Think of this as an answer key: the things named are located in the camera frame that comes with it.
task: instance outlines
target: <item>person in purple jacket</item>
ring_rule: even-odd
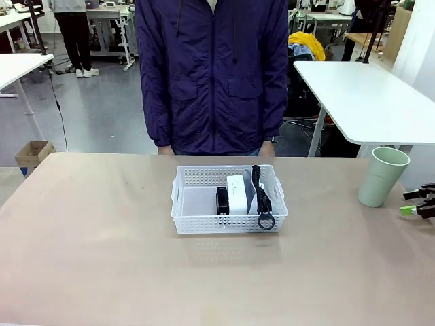
[[[159,154],[274,156],[287,107],[288,0],[136,0]]]

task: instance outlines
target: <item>basket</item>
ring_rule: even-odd
[[[262,182],[269,190],[275,226],[263,230],[259,215],[216,215],[216,188],[226,186],[228,175],[241,175],[250,165],[178,166],[172,188],[172,218],[179,234],[278,232],[288,215],[281,183],[273,166],[260,165]]]

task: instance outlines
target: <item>yellow cloth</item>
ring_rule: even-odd
[[[317,61],[325,61],[324,48],[313,34],[304,32],[293,33],[288,37],[288,43],[308,46]]]

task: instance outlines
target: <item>black pole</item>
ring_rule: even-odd
[[[32,25],[33,25],[33,34],[35,34],[36,42],[38,43],[42,55],[45,56],[47,54],[46,47],[44,46],[44,43],[42,41],[41,32],[39,31],[39,26],[36,21],[36,14],[35,14],[35,8],[33,8],[33,1],[25,0],[24,4],[26,4],[29,7],[30,19],[32,20]]]
[[[387,10],[389,10],[389,6],[392,0],[382,0],[381,7],[377,10],[377,20],[375,25],[374,33],[372,34],[372,38],[370,39],[370,43],[368,44],[366,56],[364,57],[363,63],[368,63],[368,58],[370,57],[370,53],[372,52],[373,45],[375,44],[376,36],[380,29],[383,29],[382,22],[384,17],[386,16]]]

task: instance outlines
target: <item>black ring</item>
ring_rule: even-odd
[[[272,221],[272,226],[269,228],[266,228],[261,224],[262,221]],[[257,223],[258,223],[258,226],[260,226],[260,228],[262,228],[263,230],[269,231],[269,230],[273,229],[273,227],[275,226],[275,218],[269,212],[267,215],[262,213],[258,217]]]

